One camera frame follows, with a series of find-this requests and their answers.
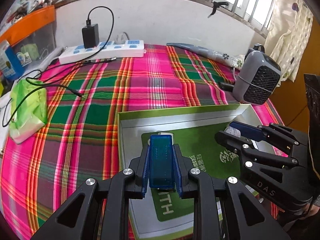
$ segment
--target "green plastic bag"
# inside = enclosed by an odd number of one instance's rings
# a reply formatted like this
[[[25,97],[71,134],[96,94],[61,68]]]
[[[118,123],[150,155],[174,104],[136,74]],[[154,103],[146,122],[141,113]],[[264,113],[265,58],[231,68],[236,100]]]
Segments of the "green plastic bag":
[[[11,114],[23,98],[31,91],[39,88],[26,80],[21,80],[11,90]],[[32,93],[21,104],[10,122],[9,133],[15,143],[20,144],[47,124],[47,91],[45,88]]]

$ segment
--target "bed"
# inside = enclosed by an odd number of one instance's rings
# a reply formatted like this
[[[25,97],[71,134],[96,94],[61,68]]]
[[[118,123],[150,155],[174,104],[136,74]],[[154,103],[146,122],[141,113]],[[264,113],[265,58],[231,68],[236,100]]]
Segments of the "bed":
[[[217,85],[233,81],[231,68],[183,49],[145,47],[143,58],[96,62],[63,79],[61,84],[85,99],[48,88],[48,124],[20,145],[7,140],[0,209],[20,239],[30,239],[87,178],[108,179],[119,171],[117,113],[237,103]],[[42,79],[60,71],[52,69]],[[282,124],[269,100],[253,108],[264,125]],[[271,213],[277,213],[273,204]]]

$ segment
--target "open box lid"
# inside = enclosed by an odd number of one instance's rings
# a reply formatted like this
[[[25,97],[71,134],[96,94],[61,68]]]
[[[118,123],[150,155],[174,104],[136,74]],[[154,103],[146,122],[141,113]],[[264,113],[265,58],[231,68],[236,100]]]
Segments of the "open box lid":
[[[26,37],[56,19],[54,5],[32,12],[13,24],[1,37],[0,43],[7,40],[11,46],[18,44]]]

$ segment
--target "white plug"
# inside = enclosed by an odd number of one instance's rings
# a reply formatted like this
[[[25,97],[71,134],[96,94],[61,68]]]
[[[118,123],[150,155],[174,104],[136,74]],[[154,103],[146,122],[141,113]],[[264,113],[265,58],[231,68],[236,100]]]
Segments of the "white plug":
[[[129,40],[129,36],[126,32],[122,32],[117,35],[115,39],[115,44],[125,44],[126,40]]]

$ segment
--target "black charger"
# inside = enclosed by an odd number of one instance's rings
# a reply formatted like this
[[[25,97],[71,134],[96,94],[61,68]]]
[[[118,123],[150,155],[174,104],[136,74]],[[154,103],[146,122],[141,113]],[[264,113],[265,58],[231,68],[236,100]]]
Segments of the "black charger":
[[[87,26],[82,28],[82,38],[85,49],[95,48],[98,46],[99,40],[99,27],[98,24],[91,24],[91,20],[86,21]]]

